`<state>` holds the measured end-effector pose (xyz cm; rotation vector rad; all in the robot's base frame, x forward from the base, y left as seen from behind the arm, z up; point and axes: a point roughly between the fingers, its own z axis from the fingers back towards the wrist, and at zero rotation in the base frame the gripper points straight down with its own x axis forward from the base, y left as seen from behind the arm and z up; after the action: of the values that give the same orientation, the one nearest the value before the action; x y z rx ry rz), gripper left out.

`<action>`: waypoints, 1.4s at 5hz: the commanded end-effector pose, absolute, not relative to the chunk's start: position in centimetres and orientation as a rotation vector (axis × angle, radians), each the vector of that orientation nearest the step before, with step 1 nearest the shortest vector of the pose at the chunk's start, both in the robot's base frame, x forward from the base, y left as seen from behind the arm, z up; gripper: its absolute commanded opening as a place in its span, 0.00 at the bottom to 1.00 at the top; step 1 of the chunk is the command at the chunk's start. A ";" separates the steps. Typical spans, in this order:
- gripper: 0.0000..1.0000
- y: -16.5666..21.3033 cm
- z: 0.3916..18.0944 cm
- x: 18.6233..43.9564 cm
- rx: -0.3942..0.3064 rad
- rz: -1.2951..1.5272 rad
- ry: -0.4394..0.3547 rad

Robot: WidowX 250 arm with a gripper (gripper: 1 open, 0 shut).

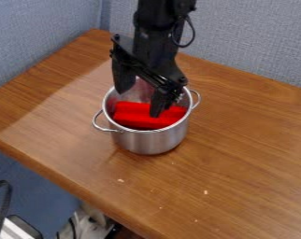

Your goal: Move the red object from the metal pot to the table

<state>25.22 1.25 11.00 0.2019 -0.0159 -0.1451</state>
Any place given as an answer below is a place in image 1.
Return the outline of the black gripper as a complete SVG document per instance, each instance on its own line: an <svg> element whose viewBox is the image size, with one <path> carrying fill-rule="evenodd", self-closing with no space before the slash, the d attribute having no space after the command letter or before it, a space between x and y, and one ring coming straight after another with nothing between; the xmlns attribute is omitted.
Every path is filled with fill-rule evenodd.
<svg viewBox="0 0 301 239"><path fill-rule="evenodd" d="M113 34L112 75L114 89L118 94L127 92L141 77L155 88L151 98L149 116L157 118L181 95L187 85L175 61L181 38L183 27L176 26L165 31L151 31L137 28L135 35Z"/></svg>

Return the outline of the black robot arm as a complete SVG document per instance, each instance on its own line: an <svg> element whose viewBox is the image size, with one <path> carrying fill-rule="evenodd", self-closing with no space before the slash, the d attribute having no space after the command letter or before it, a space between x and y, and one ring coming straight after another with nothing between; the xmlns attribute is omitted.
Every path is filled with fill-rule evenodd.
<svg viewBox="0 0 301 239"><path fill-rule="evenodd" d="M188 83L179 69L179 48L195 41L196 30L189 13L196 10L197 0L139 0L133 14L132 37L114 34L112 76L114 89L125 93L140 77L155 89L151 96L149 116L156 118L181 96Z"/></svg>

